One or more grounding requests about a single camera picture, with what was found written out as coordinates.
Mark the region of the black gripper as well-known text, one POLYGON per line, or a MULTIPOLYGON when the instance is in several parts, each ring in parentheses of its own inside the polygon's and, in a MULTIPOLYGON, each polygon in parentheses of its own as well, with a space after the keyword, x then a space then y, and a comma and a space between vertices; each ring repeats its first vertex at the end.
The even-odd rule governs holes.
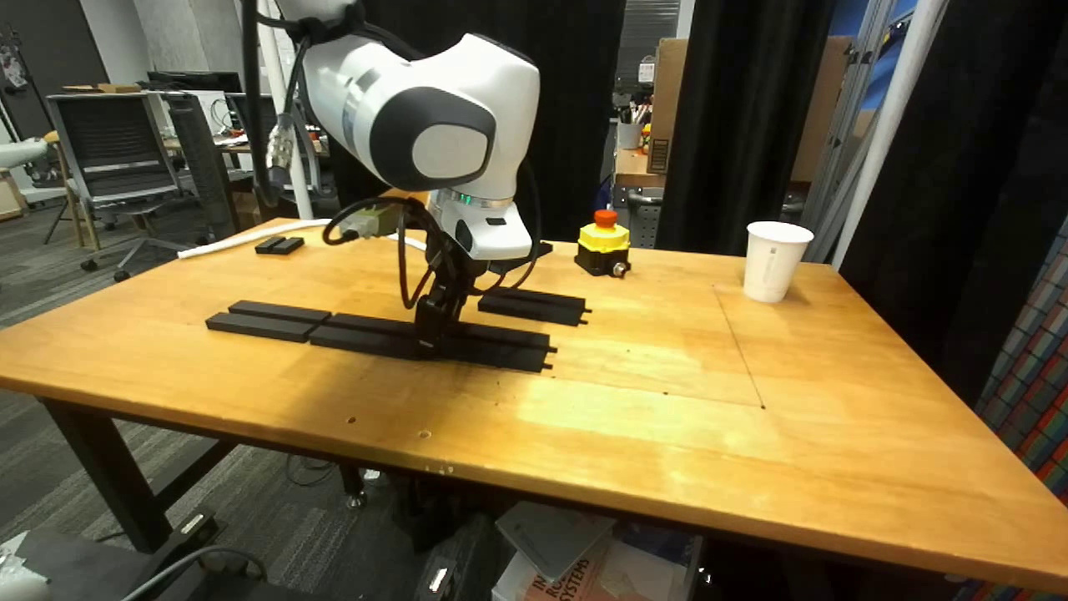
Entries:
POLYGON ((446 344, 474 287, 474 265, 452 237, 435 237, 426 267, 432 290, 417 301, 415 332, 424 344, 446 344))

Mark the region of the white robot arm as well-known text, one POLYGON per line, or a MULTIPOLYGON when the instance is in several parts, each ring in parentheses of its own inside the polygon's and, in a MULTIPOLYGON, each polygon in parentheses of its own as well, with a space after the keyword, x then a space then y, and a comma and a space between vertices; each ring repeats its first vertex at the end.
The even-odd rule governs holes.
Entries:
POLYGON ((541 71, 519 51, 460 34, 435 55, 405 51, 357 0, 273 0, 303 46, 297 77, 312 117, 379 183, 424 192, 426 267, 415 301, 424 344, 446 344, 474 282, 526 262, 535 237, 519 210, 541 71))

